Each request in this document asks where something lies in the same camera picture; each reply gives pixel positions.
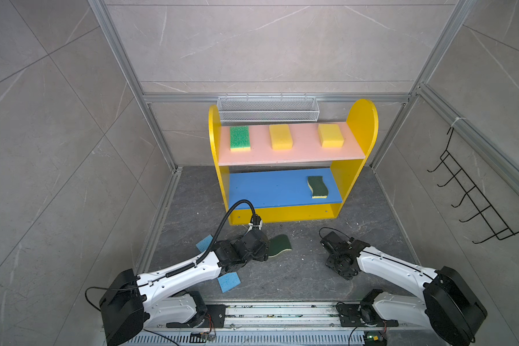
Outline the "bright green sponge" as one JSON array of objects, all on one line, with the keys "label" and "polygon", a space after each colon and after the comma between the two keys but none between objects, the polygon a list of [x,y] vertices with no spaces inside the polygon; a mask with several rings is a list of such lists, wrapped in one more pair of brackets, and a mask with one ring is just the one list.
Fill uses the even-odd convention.
[{"label": "bright green sponge", "polygon": [[229,134],[231,152],[251,150],[248,126],[233,126],[229,129]]}]

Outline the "pink upper shelf board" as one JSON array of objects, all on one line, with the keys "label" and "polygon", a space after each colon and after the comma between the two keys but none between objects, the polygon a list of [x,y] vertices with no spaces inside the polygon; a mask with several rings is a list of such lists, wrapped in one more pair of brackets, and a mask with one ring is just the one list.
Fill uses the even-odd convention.
[{"label": "pink upper shelf board", "polygon": [[249,151],[230,150],[229,127],[213,127],[210,129],[210,148],[214,162],[225,167],[364,159],[365,154],[349,126],[344,122],[337,125],[344,138],[344,144],[340,148],[321,146],[317,123],[289,125],[293,139],[293,147],[289,150],[275,151],[272,149],[268,125],[251,125],[249,127],[251,144]]}]

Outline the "yellow shelf unit frame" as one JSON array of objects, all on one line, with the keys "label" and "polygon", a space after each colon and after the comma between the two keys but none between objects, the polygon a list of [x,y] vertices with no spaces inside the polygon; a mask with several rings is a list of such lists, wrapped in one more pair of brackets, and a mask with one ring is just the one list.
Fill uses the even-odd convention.
[{"label": "yellow shelf unit frame", "polygon": [[[229,175],[231,173],[328,168],[330,169],[341,194],[343,200],[342,203],[259,208],[255,210],[266,223],[337,218],[376,144],[379,131],[379,116],[376,106],[368,99],[359,99],[353,104],[347,120],[344,121],[344,123],[349,126],[354,137],[356,137],[356,141],[359,143],[360,148],[365,154],[364,159],[271,164],[267,166],[249,165],[225,167],[214,163],[225,208],[229,209],[231,207],[229,205]],[[217,126],[224,125],[221,122],[216,105],[212,105],[209,108],[208,114],[209,137],[210,129]]]}]

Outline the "yellow sponge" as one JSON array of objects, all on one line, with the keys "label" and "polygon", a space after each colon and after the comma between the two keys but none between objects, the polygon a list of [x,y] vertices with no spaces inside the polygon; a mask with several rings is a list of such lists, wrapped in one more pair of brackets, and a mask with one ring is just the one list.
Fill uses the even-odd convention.
[{"label": "yellow sponge", "polygon": [[336,123],[321,123],[318,125],[318,135],[322,148],[341,148],[345,139]]},{"label": "yellow sponge", "polygon": [[286,151],[293,148],[294,142],[288,124],[269,125],[271,147],[274,151]]}]

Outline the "blue sponge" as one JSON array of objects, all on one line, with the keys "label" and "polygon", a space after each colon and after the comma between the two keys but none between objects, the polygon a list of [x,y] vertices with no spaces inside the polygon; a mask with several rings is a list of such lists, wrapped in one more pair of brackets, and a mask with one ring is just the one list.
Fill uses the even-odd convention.
[{"label": "blue sponge", "polygon": [[199,252],[205,252],[208,247],[210,246],[211,242],[213,241],[213,237],[211,235],[208,235],[206,238],[202,239],[200,242],[196,244],[196,247],[198,248]]},{"label": "blue sponge", "polygon": [[240,278],[236,272],[220,276],[218,282],[222,293],[229,292],[241,284]]}]

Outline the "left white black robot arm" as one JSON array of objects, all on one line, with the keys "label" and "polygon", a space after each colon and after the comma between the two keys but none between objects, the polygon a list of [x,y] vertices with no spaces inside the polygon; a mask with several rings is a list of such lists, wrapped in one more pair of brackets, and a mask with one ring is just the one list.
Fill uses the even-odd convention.
[{"label": "left white black robot arm", "polygon": [[155,272],[124,270],[99,300],[107,345],[121,345],[153,324],[191,325],[205,306],[187,289],[269,258],[270,240],[257,226],[230,240],[211,240],[198,256]]}]

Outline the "dark green scourer sponge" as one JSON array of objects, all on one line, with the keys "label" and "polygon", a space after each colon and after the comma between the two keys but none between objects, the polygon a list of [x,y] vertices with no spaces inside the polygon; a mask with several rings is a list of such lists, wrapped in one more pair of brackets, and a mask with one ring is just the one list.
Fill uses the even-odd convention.
[{"label": "dark green scourer sponge", "polygon": [[323,176],[308,176],[307,184],[311,190],[312,199],[325,199],[328,197],[329,190],[324,184]]},{"label": "dark green scourer sponge", "polygon": [[285,234],[280,234],[270,239],[270,244],[268,247],[268,257],[273,258],[280,255],[283,252],[291,250],[292,246],[288,236]]}]

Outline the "black wall hook rack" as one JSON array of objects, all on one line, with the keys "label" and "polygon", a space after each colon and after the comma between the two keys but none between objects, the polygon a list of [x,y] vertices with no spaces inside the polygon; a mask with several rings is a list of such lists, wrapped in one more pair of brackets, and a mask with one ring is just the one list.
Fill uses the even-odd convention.
[{"label": "black wall hook rack", "polygon": [[436,164],[433,169],[427,170],[427,173],[434,173],[443,167],[445,171],[447,171],[449,178],[444,183],[437,184],[437,186],[443,188],[451,183],[456,183],[461,189],[461,199],[458,203],[452,203],[451,207],[457,209],[464,204],[465,200],[468,200],[474,207],[475,212],[467,219],[459,219],[459,223],[466,224],[474,219],[482,219],[484,225],[489,229],[489,236],[478,241],[472,241],[472,243],[474,245],[480,245],[491,239],[496,239],[501,242],[519,235],[519,230],[515,231],[509,226],[496,207],[490,202],[481,187],[475,183],[459,161],[451,154],[450,146],[454,136],[454,129],[450,127],[446,135],[447,142],[442,154],[438,157],[438,164]]}]

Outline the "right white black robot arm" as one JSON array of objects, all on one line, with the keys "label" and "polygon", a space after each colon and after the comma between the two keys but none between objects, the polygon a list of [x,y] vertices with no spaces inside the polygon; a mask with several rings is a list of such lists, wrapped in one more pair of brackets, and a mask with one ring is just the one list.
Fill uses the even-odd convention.
[{"label": "right white black robot arm", "polygon": [[329,253],[327,267],[341,278],[350,281],[363,272],[408,292],[399,296],[373,289],[358,304],[337,303],[342,326],[395,327],[402,321],[431,328],[450,345],[475,343],[488,313],[453,268],[414,265],[359,239],[347,238],[337,229],[330,229],[320,243]]}]

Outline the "blue sponge lower left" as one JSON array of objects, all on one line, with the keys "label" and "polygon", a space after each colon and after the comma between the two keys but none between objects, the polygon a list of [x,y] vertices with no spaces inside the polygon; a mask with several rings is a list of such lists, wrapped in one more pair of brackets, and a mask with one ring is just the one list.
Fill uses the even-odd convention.
[{"label": "blue sponge lower left", "polygon": [[229,292],[241,284],[240,278],[236,272],[220,276],[218,282],[222,293]]}]

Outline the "blue sponge far left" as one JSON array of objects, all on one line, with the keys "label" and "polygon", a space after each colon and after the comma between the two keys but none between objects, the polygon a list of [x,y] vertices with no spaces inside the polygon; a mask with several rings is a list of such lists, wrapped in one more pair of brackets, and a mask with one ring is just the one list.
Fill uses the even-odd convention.
[{"label": "blue sponge far left", "polygon": [[208,247],[210,246],[211,242],[213,241],[213,237],[211,235],[208,235],[206,238],[202,239],[200,242],[196,244],[196,247],[198,248],[199,252],[205,252]]}]

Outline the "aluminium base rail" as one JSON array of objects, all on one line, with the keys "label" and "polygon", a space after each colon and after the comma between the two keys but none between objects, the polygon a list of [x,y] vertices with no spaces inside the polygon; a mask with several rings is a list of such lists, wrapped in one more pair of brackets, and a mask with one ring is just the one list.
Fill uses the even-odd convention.
[{"label": "aluminium base rail", "polygon": [[243,302],[225,304],[217,327],[147,327],[127,345],[364,345],[378,332],[417,331],[406,322],[346,327],[335,302]]}]

